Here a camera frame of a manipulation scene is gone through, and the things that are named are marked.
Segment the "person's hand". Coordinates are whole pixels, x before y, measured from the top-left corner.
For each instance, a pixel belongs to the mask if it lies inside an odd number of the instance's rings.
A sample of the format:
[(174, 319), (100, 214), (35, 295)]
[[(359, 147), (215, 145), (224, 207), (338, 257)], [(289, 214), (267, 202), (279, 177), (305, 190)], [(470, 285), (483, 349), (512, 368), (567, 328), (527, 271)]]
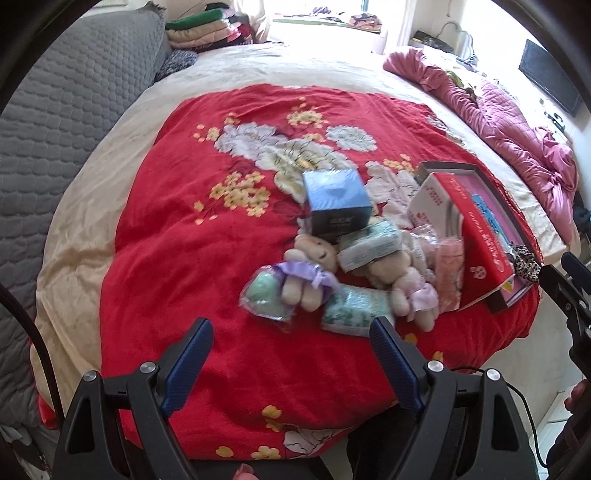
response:
[(580, 381), (576, 386), (573, 387), (569, 397), (564, 400), (564, 407), (568, 412), (575, 412), (576, 407), (581, 398), (583, 397), (588, 384), (589, 381), (585, 379)]

